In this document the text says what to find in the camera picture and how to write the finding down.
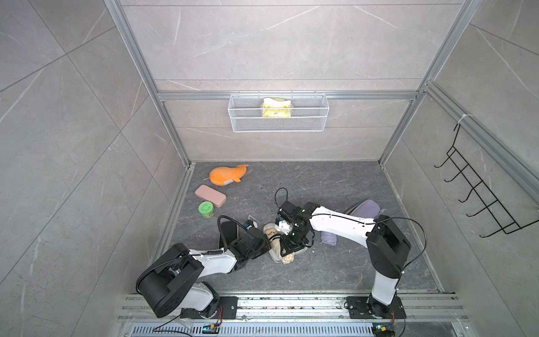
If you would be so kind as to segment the white zippered umbrella sleeve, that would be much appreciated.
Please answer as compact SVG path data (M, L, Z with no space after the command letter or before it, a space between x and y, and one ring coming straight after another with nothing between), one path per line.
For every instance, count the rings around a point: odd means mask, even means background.
M268 223L263 227L262 231L265 233L265 230L269 230L271 228L275 229L275 225L276 225L275 223ZM283 243L282 239L285 238L285 237L286 237L286 235L282 234L282 236L281 236L281 245ZM285 246L282 245L282 256L285 257L285 256L287 256L289 254L292 254L292 253L294 253L295 256L297 256L297 255L300 255L300 254L304 253L306 250L307 250L307 248L304 247L304 248L300 249L299 251L290 252L290 251L287 250L287 248Z

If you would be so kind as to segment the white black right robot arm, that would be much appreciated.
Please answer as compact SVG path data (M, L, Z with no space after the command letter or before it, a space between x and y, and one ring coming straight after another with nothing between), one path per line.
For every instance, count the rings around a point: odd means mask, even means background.
M308 233L325 232L365 247L376 271L370 301L381 306L392 304L404 271L411 243L388 216L361 218L339 213L308 202L303 207L285 201L275 220L279 236L279 256L285 258L313 242Z

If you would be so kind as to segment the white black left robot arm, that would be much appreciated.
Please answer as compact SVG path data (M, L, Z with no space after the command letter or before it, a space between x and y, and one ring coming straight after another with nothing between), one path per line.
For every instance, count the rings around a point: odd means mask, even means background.
M270 249L266 235L255 227L241 230L234 239L222 234L220 244L210 251L174 244L137 278L136 291L156 317L166 317L177 308L214 316L220 296L202 278L238 271Z

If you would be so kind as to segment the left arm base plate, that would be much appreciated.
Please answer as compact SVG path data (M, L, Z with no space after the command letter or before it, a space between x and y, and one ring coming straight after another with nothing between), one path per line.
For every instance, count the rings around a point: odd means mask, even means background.
M237 315L238 298L236 296L224 296L213 299L202 311L195 309L182 309L180 318L217 320L234 320Z

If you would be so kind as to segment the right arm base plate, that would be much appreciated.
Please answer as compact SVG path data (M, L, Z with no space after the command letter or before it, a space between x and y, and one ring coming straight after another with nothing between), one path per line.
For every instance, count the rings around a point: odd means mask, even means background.
M406 319L402 301L395 296L390 305L385 305L372 296L348 296L344 303L351 319Z

